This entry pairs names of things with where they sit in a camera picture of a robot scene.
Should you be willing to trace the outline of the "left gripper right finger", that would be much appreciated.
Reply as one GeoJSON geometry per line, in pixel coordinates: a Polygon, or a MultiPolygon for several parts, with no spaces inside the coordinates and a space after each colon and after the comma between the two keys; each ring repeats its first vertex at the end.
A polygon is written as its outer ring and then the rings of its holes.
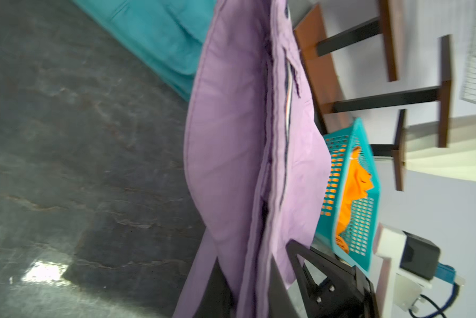
{"type": "Polygon", "coordinates": [[[271,274],[268,287],[268,317],[299,318],[274,258],[271,258],[271,274]]]}

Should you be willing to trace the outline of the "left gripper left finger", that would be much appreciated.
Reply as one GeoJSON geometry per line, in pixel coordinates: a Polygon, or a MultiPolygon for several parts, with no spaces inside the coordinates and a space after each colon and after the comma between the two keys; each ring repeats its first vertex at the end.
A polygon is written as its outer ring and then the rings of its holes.
{"type": "Polygon", "coordinates": [[[219,261],[216,260],[202,300],[193,318],[233,318],[235,307],[232,291],[219,261]]]}

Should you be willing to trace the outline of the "purple pants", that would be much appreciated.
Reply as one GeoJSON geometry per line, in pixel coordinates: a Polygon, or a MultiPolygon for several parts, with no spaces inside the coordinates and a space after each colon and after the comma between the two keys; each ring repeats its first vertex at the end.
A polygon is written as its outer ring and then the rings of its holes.
{"type": "Polygon", "coordinates": [[[268,317],[271,258],[312,244],[330,173],[286,1],[218,1],[185,128],[184,164],[205,232],[175,317],[193,317],[216,260],[235,317],[268,317]]]}

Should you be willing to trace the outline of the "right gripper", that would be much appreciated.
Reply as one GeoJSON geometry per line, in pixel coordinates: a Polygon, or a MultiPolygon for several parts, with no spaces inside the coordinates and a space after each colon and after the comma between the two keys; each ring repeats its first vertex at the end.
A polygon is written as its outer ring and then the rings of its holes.
{"type": "Polygon", "coordinates": [[[374,285],[359,268],[294,240],[286,250],[308,317],[380,317],[374,285]]]}

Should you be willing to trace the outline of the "teal plastic basket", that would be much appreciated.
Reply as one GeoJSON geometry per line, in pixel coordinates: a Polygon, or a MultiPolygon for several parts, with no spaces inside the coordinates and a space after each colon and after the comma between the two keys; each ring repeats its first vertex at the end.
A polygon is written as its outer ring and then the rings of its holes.
{"type": "Polygon", "coordinates": [[[350,127],[325,135],[324,139],[328,146],[331,159],[332,154],[337,154],[343,149],[345,149],[345,152],[343,155],[343,173],[337,183],[335,203],[331,204],[333,211],[330,217],[320,215],[315,238],[327,245],[342,261],[348,263],[350,266],[357,266],[368,276],[372,264],[373,242],[378,226],[378,206],[381,195],[381,185],[374,162],[372,147],[369,144],[361,119],[355,119],[350,127]],[[367,192],[367,197],[353,202],[351,222],[345,232],[341,234],[349,246],[349,254],[347,254],[337,246],[335,234],[350,162],[349,157],[355,147],[362,148],[359,163],[371,174],[374,188],[367,192]]]}

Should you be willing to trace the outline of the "orange pants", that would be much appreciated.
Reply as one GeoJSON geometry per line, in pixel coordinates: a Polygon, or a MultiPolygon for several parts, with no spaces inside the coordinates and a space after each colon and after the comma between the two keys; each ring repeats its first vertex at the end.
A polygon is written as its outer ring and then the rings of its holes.
{"type": "MultiPolygon", "coordinates": [[[[344,163],[344,152],[345,149],[340,150],[337,154],[332,154],[329,185],[325,192],[325,199],[321,207],[321,215],[326,217],[330,217],[331,212],[333,211],[331,204],[335,203],[337,183],[339,177],[341,177],[343,173],[342,167],[344,163]]],[[[347,178],[344,185],[341,207],[339,208],[335,234],[335,242],[337,243],[337,246],[347,254],[349,254],[349,246],[344,238],[342,238],[341,234],[345,232],[351,222],[351,208],[353,202],[364,199],[368,195],[367,192],[374,188],[371,174],[369,174],[359,163],[361,152],[361,147],[355,147],[349,157],[350,162],[347,170],[347,178]]]]}

